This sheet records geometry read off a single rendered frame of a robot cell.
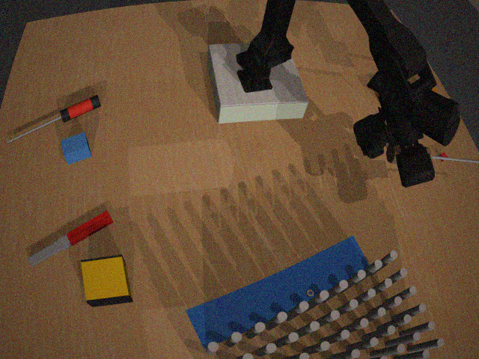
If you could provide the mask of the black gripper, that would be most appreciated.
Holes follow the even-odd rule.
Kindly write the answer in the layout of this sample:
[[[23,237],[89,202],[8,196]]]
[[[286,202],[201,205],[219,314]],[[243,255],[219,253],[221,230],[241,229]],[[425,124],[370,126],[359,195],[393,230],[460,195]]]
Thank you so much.
[[[430,154],[427,153],[427,148],[418,142],[419,139],[424,138],[423,133],[412,127],[410,122],[396,124],[386,118],[386,123],[396,141],[393,142],[393,145],[400,145],[402,152],[395,155],[402,186],[408,188],[432,181],[435,177],[435,171]]]

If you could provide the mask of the blue taped strip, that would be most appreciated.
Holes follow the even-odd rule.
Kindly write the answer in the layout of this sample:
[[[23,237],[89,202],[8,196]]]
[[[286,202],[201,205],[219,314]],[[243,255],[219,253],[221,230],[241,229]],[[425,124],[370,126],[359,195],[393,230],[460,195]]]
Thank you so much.
[[[258,322],[267,323],[281,311],[287,313],[368,266],[351,236],[256,283],[187,309],[186,314],[205,349],[210,342],[221,343],[234,332],[242,334]],[[310,289],[314,295],[308,297]]]

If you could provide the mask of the red and black screwdriver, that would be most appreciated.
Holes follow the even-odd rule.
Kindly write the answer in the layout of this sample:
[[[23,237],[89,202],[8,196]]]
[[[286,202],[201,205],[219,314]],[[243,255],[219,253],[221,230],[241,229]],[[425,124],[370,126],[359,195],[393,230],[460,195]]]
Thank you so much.
[[[33,132],[34,130],[37,130],[39,128],[42,128],[46,125],[49,125],[50,123],[53,123],[55,122],[56,120],[59,120],[59,119],[63,119],[64,122],[68,121],[68,120],[71,120],[73,119],[74,117],[78,117],[79,115],[82,115],[82,114],[85,114],[89,111],[92,111],[94,110],[95,108],[98,108],[100,107],[101,104],[100,104],[100,100],[99,100],[99,97],[97,95],[87,99],[87,100],[84,100],[82,102],[79,102],[79,103],[76,103],[75,105],[72,105],[70,107],[67,107],[63,110],[61,110],[61,116],[60,117],[56,117],[55,119],[53,120],[50,120],[40,126],[37,126],[15,138],[12,138],[10,139],[9,141],[7,141],[8,143],[12,142],[12,141],[15,141],[16,139],[18,138],[21,138],[22,136],[24,135],[27,135],[28,133],[30,132]]]

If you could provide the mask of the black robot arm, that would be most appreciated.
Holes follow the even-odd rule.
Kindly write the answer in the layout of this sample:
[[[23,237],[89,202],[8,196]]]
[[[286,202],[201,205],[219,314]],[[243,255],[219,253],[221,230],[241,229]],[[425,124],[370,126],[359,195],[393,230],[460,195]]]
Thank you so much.
[[[268,0],[262,28],[248,50],[236,54],[244,69],[237,75],[246,93],[271,90],[272,67],[290,60],[294,46],[287,30],[296,0]],[[384,146],[396,142],[389,127],[406,124],[434,141],[448,146],[460,124],[458,102],[432,89],[437,85],[427,62],[427,53],[415,35],[398,22],[383,0],[346,0],[369,37],[370,53],[377,73],[367,86],[378,92],[384,108],[354,123],[354,133],[364,156],[374,159]],[[419,75],[412,84],[407,80]]]

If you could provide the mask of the blue block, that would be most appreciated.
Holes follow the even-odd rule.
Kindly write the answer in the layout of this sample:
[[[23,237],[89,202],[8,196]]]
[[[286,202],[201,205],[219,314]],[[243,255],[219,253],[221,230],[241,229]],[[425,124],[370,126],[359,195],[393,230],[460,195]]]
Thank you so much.
[[[64,158],[68,165],[91,157],[85,132],[61,140]]]

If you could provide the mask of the orange rectangular block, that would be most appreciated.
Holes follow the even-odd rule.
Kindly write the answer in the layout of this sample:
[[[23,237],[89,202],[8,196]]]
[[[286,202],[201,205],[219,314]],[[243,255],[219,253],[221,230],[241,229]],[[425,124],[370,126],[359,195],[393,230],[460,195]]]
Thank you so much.
[[[434,92],[438,93],[438,91],[437,91],[437,89],[436,89],[435,87],[432,89],[432,91],[434,91]],[[375,95],[376,95],[377,99],[379,100],[379,98],[378,98],[378,97],[379,97],[379,93],[378,93],[378,92],[376,92],[376,94],[375,94]]]

